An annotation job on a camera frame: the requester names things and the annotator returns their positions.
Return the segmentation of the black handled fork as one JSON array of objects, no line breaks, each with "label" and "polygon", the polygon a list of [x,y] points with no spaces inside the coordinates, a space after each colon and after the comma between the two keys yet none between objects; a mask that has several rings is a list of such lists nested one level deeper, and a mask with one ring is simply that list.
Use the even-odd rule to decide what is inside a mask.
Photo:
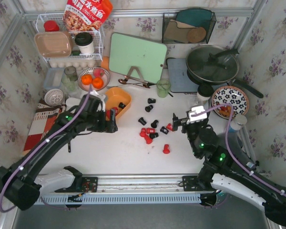
[{"label": "black handled fork", "polygon": [[68,148],[68,153],[71,153],[72,149],[71,149],[71,142],[70,141],[67,143],[67,148]]}]

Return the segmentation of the orange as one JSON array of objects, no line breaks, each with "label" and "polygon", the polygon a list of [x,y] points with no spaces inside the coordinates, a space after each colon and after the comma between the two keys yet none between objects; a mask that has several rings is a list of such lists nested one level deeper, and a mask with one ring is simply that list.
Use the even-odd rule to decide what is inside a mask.
[{"label": "orange", "polygon": [[95,89],[101,89],[104,85],[104,82],[101,77],[96,77],[92,80],[92,85]]},{"label": "orange", "polygon": [[90,74],[85,74],[81,77],[81,82],[83,85],[90,85],[92,84],[93,78]]}]

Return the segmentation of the red capsule pair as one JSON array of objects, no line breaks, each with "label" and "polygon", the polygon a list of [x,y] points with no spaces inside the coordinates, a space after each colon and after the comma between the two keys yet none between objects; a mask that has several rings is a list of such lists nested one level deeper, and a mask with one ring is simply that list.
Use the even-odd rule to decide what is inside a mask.
[{"label": "red capsule pair", "polygon": [[156,130],[154,128],[146,128],[146,133],[149,135],[149,134],[152,134],[152,133],[155,133]]},{"label": "red capsule pair", "polygon": [[140,137],[145,137],[146,136],[146,128],[142,128],[140,131]]}]

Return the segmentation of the grey induction cooker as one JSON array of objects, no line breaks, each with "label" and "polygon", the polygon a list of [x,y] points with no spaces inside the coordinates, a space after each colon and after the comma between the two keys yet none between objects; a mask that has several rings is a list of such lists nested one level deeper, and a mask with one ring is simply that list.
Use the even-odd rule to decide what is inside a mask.
[{"label": "grey induction cooker", "polygon": [[172,93],[197,93],[198,85],[189,79],[184,58],[167,58],[166,65]]}]

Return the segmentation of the green glass cup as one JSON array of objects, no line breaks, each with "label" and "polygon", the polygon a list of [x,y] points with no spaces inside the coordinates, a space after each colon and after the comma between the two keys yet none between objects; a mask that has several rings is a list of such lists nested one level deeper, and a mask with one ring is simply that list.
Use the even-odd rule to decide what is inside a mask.
[{"label": "green glass cup", "polygon": [[165,98],[170,91],[171,84],[167,79],[161,79],[156,83],[157,95],[160,98]]}]

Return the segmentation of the grey blue cloth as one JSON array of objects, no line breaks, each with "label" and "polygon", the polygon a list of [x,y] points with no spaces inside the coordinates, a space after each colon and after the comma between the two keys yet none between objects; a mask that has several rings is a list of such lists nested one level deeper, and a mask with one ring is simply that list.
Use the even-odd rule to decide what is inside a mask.
[{"label": "grey blue cloth", "polygon": [[[219,155],[219,158],[222,158],[222,162],[231,167],[237,168],[239,165],[232,159],[231,155],[227,150],[225,143],[225,133],[220,134],[219,136],[219,146],[216,150],[216,153]],[[248,154],[243,149],[243,143],[238,137],[236,132],[228,133],[228,145],[234,157],[237,161],[242,164],[247,169],[256,170],[255,162],[248,156]]]}]

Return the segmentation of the orange sponge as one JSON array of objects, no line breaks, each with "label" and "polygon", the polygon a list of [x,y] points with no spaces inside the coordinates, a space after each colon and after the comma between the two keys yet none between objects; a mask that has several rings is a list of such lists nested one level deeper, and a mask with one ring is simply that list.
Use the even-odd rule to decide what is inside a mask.
[{"label": "orange sponge", "polygon": [[104,56],[101,62],[101,67],[109,70],[109,57],[108,56]]}]

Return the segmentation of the fried food pieces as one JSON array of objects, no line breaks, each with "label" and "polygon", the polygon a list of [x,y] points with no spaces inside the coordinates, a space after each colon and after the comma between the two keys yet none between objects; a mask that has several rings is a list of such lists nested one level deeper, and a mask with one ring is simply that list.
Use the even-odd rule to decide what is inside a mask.
[{"label": "fried food pieces", "polygon": [[234,113],[232,112],[232,108],[230,106],[220,106],[218,108],[218,113],[224,117],[229,117],[230,114],[234,115]]}]

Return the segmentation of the orange left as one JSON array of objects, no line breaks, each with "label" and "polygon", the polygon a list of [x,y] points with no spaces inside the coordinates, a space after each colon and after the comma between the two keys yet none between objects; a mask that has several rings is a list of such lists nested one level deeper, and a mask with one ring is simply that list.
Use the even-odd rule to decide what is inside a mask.
[{"label": "orange left", "polygon": [[81,82],[83,85],[90,85],[92,84],[93,78],[90,74],[85,74],[81,77]]}]

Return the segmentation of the grey glass jar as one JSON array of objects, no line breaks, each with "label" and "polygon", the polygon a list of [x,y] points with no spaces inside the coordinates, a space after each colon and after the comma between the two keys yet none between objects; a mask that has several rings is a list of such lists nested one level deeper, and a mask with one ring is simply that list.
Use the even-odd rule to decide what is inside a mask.
[{"label": "grey glass jar", "polygon": [[78,75],[76,68],[68,66],[64,69],[64,73],[61,79],[61,83],[65,87],[68,93],[75,92],[77,90]]}]

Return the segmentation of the black capsule numbered four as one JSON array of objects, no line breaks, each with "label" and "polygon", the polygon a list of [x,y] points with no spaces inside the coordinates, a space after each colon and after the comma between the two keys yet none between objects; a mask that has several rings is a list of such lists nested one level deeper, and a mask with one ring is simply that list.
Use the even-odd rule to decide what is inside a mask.
[{"label": "black capsule numbered four", "polygon": [[166,127],[162,126],[161,129],[160,129],[160,132],[162,132],[162,133],[167,135],[169,133],[169,130]]}]

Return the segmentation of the flower patterned plate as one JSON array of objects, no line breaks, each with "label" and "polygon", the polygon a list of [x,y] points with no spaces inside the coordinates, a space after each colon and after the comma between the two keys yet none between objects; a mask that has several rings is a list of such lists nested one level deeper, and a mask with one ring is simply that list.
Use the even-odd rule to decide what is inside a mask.
[{"label": "flower patterned plate", "polygon": [[[223,86],[215,90],[212,98],[212,107],[224,104],[231,104],[233,107],[235,117],[237,114],[246,115],[249,110],[249,99],[247,95],[239,88],[234,86]],[[221,118],[228,119],[229,117],[221,116],[218,113],[218,108],[214,112]]]}]

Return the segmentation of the fruit bowl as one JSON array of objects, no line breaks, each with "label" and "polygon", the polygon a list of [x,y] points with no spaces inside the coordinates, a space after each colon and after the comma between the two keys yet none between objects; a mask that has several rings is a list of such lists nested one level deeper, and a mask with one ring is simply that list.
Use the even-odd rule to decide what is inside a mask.
[{"label": "fruit bowl", "polygon": [[101,77],[102,80],[103,80],[103,82],[104,82],[104,85],[103,85],[103,87],[102,87],[101,89],[95,89],[92,84],[90,84],[90,85],[83,85],[83,84],[82,84],[82,82],[81,82],[81,77],[82,77],[83,75],[85,75],[85,74],[90,74],[93,79],[95,78],[95,77],[93,76],[93,70],[94,70],[95,68],[96,68],[96,67],[87,68],[86,70],[83,70],[82,73],[79,75],[79,77],[78,77],[78,86],[79,86],[82,90],[88,91],[89,88],[91,87],[93,90],[99,91],[99,90],[104,89],[104,88],[108,85],[108,83],[109,83],[109,81],[110,81],[110,74],[109,74],[109,72],[108,72],[107,70],[105,70],[104,68],[103,68],[103,69],[105,70],[105,74]]}]

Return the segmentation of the orange storage basket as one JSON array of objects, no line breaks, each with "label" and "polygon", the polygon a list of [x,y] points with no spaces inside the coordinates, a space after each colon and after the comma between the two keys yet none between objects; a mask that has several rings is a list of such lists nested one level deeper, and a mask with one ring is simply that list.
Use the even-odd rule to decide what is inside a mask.
[{"label": "orange storage basket", "polygon": [[[105,95],[108,96],[108,100],[106,102],[106,109],[109,110],[113,107],[117,107],[118,114],[116,115],[116,120],[119,120],[131,107],[131,95],[119,87],[109,89],[107,92],[105,92]],[[120,102],[126,105],[124,109],[119,108]]]}]

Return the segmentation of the coffee cup black lid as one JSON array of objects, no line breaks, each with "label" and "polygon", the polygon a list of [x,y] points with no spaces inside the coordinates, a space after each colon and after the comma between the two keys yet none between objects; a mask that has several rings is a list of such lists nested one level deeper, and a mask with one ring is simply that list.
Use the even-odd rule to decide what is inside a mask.
[{"label": "coffee cup black lid", "polygon": [[211,85],[202,83],[197,89],[197,99],[200,104],[206,104],[213,96],[214,89]]}]

